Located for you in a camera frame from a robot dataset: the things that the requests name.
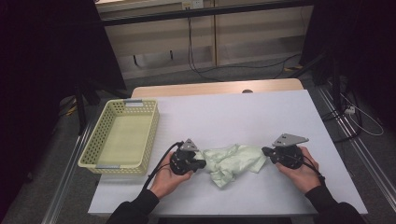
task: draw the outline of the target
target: white table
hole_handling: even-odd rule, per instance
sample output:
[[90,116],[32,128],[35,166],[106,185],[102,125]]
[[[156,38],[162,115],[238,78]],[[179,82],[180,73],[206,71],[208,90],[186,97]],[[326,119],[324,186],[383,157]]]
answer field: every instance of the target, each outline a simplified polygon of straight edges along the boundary
[[[150,173],[166,149],[191,138],[200,149],[239,143],[270,146],[282,133],[309,138],[302,144],[320,164],[327,186],[338,202],[367,210],[350,179],[307,91],[275,91],[159,97],[160,123],[151,155]],[[90,214],[109,216],[140,192],[145,177],[102,175]],[[316,211],[291,181],[267,160],[258,174],[246,172],[219,189],[200,170],[161,200],[152,212],[159,217],[296,216]]]

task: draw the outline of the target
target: metal frame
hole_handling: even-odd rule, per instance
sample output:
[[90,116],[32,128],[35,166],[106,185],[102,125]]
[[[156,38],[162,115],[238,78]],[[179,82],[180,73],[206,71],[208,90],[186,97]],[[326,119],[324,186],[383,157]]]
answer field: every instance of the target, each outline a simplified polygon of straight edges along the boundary
[[64,174],[62,175],[61,182],[59,183],[58,188],[56,189],[52,197],[49,208],[47,209],[46,215],[44,215],[44,218],[41,222],[42,224],[56,223],[56,220],[58,219],[58,216],[61,212],[62,205],[64,204],[64,199],[66,198],[71,179],[73,178],[74,172],[76,170],[78,158],[88,142],[88,139],[94,128],[94,122],[97,120],[97,118],[98,109],[95,108],[90,113],[90,119],[88,121],[87,127],[84,129],[84,132],[78,137],[70,160],[67,163],[66,168],[64,169]]
[[[323,101],[326,103],[327,107],[331,111],[334,111],[335,107],[332,104],[332,95],[329,91],[324,91],[319,89],[319,95],[322,97]],[[347,118],[342,115],[340,118],[336,119],[341,130],[346,136],[352,136],[355,133],[351,123]],[[369,149],[364,145],[359,137],[355,137],[349,140],[349,143],[353,146],[358,156],[361,158],[364,166],[369,171],[375,183],[381,189],[385,198],[388,200],[393,211],[396,212],[396,188],[393,183],[388,179],[384,171],[379,167],[378,163],[375,161],[373,155],[370,153]]]
[[81,29],[89,29],[98,26],[115,26],[115,25],[148,22],[148,21],[169,21],[169,20],[183,19],[183,18],[214,16],[214,15],[249,12],[249,11],[264,11],[264,10],[281,9],[288,7],[306,7],[306,6],[313,6],[317,1],[318,0],[285,0],[285,1],[274,1],[274,2],[237,5],[237,6],[229,6],[229,7],[206,7],[206,8],[198,8],[191,10],[162,12],[162,13],[148,14],[142,16],[108,18],[108,19],[102,19],[101,21],[54,24],[53,28],[76,29],[79,27]]

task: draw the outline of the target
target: human hand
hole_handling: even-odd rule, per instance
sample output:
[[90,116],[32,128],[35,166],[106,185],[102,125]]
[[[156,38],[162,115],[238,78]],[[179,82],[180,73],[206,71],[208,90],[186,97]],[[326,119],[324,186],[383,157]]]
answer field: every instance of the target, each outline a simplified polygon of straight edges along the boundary
[[[303,152],[304,161],[308,164],[311,164],[310,161],[312,161],[315,168],[318,170],[319,164],[314,160],[314,158],[312,158],[311,154],[309,154],[308,149],[306,149],[306,147],[300,147],[300,149]],[[276,167],[281,173],[290,178],[297,189],[299,189],[304,194],[306,194],[309,190],[320,186],[317,173],[315,173],[315,171],[306,165],[302,165],[300,168],[293,170],[277,162]]]
[[193,171],[188,171],[184,175],[175,175],[169,166],[173,153],[168,153],[163,162],[161,162],[160,167],[162,168],[155,175],[154,182],[150,188],[158,199],[172,193],[180,183],[190,179],[193,173]]

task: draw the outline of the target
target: light green cloth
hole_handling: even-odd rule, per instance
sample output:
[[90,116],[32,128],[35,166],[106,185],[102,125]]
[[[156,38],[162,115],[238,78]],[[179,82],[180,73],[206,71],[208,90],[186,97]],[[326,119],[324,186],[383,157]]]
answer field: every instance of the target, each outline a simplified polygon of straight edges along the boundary
[[233,145],[227,148],[207,149],[197,153],[195,159],[206,160],[206,170],[220,188],[234,181],[235,175],[246,170],[258,173],[266,157],[260,147]]

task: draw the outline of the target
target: yellow basket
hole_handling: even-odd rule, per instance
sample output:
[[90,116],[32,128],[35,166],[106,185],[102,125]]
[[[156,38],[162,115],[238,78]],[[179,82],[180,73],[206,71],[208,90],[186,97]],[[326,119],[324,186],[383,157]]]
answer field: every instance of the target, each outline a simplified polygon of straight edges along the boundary
[[144,175],[159,118],[156,100],[108,101],[78,166],[95,174]]

